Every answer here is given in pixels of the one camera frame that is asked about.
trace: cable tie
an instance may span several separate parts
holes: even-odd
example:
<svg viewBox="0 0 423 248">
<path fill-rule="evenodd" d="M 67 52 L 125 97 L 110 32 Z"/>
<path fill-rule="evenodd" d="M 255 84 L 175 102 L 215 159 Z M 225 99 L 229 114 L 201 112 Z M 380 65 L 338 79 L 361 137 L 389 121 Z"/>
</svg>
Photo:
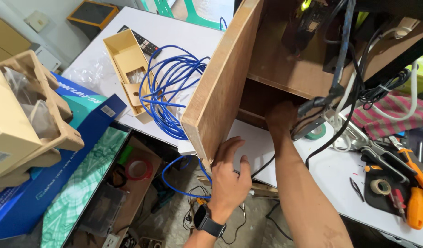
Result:
<svg viewBox="0 0 423 248">
<path fill-rule="evenodd" d="M 385 91 L 387 91 L 387 92 L 391 92 L 392 90 L 390 90 L 390 89 L 388 89 L 388 88 L 386 88 L 385 86 L 383 86 L 383 85 L 381 85 L 381 84 L 379 84 L 379 87 L 380 88 L 382 88 L 382 89 L 384 89 Z"/>
</svg>

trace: green patterned board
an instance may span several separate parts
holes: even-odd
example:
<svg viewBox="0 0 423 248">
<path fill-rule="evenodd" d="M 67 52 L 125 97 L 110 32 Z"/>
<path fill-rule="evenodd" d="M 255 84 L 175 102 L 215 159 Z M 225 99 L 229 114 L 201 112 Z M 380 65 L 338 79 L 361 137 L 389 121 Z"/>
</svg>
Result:
<svg viewBox="0 0 423 248">
<path fill-rule="evenodd" d="M 63 245 L 126 137 L 113 127 L 104 132 L 44 213 L 41 248 Z"/>
</svg>

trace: forearm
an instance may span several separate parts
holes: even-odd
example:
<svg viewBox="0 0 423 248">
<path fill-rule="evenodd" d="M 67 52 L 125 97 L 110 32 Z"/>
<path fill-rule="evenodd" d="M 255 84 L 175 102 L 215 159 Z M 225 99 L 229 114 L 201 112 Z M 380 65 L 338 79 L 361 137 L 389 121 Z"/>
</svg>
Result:
<svg viewBox="0 0 423 248">
<path fill-rule="evenodd" d="M 281 207 L 299 248 L 352 248 L 336 209 L 309 173 L 289 136 L 273 138 Z"/>
<path fill-rule="evenodd" d="M 224 225 L 227 222 L 233 211 L 231 209 L 218 206 L 218 204 L 214 201 L 210 201 L 208 207 L 211 210 L 211 219 L 221 225 Z M 215 242 L 215 236 L 203 230 L 194 230 L 192 236 L 190 236 L 184 244 L 184 248 L 213 248 Z"/>
</svg>

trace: pink striped towel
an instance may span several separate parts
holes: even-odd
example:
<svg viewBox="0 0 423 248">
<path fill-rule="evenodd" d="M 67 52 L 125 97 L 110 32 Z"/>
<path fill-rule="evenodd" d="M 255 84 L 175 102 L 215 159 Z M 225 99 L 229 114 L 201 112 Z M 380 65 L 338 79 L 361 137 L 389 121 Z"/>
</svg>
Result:
<svg viewBox="0 0 423 248">
<path fill-rule="evenodd" d="M 375 103 L 381 111 L 394 117 L 403 117 L 411 107 L 411 97 L 402 93 L 389 93 L 385 98 Z M 391 121 L 373 109 L 364 110 L 362 106 L 354 110 L 352 121 L 363 127 L 372 139 L 377 139 L 416 127 L 423 127 L 423 101 L 417 100 L 415 113 L 404 121 Z"/>
</svg>

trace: black watch strap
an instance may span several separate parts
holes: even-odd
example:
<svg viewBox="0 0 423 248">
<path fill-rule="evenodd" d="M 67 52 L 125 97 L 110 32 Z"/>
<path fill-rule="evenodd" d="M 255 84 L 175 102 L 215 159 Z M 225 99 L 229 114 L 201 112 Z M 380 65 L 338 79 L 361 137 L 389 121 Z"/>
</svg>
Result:
<svg viewBox="0 0 423 248">
<path fill-rule="evenodd" d="M 207 233 L 219 238 L 224 233 L 226 227 L 227 227 L 227 224 L 221 225 L 214 222 L 212 219 L 207 218 L 202 229 L 206 231 Z"/>
</svg>

